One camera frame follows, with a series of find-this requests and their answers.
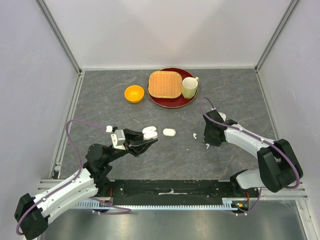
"white wall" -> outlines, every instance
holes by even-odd
[[[255,66],[290,0],[46,0],[82,68]]]
[[[20,240],[14,213],[49,176],[77,74],[34,0],[0,3],[0,239]]]
[[[281,138],[289,140],[320,223],[320,1],[302,0],[260,76]]]

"small orange bowl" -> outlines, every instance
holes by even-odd
[[[139,85],[129,86],[124,91],[124,97],[132,104],[137,104],[141,102],[144,98],[145,90]]]

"gray speckled surface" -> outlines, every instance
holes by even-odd
[[[210,96],[218,111],[238,121],[248,130],[273,139],[274,134],[265,102],[253,69],[189,69],[199,77],[196,99],[182,108],[168,109],[156,105],[148,95],[138,104],[124,97],[130,85],[141,85],[146,91],[154,70],[86,71],[74,118],[101,126],[118,126],[141,131],[156,126],[159,141],[136,158],[130,154],[111,163],[110,179],[223,179],[240,170],[258,167],[257,160],[235,145],[206,146],[200,99]],[[175,137],[162,134],[164,128],[175,129]],[[93,143],[110,145],[110,135],[81,123],[73,123],[71,138],[85,161]],[[60,178],[78,169],[75,153],[67,144]]]

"small white piece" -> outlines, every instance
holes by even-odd
[[[225,115],[223,112],[218,112],[220,116],[222,117],[223,121],[225,122],[227,119],[227,115]]]
[[[176,135],[176,130],[172,128],[165,128],[163,129],[163,135],[168,137],[174,137]]]
[[[143,134],[146,134],[148,132],[155,132],[157,128],[155,126],[147,126],[142,130]]]
[[[158,133],[156,131],[149,131],[146,134],[143,134],[143,139],[156,139],[158,137]]]
[[[106,126],[106,129],[105,129],[105,132],[106,133],[112,133],[112,130],[113,130],[114,128],[112,127],[112,126]]]

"red round plate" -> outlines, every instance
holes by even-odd
[[[191,78],[194,77],[191,75],[191,73],[189,73],[183,69],[180,69],[180,68],[170,67],[170,68],[162,69],[161,71],[176,72],[181,75],[182,80],[187,77],[191,77]],[[182,94],[180,96],[178,96],[177,98],[157,98],[157,97],[151,96],[149,94],[149,92],[148,92],[148,95],[152,99],[152,101],[154,101],[156,104],[158,104],[164,108],[176,109],[176,108],[181,108],[181,107],[189,104],[190,102],[192,102],[192,100],[197,96],[197,93],[198,93],[198,89],[196,90],[194,97],[190,98],[190,99],[184,98],[184,96]]]

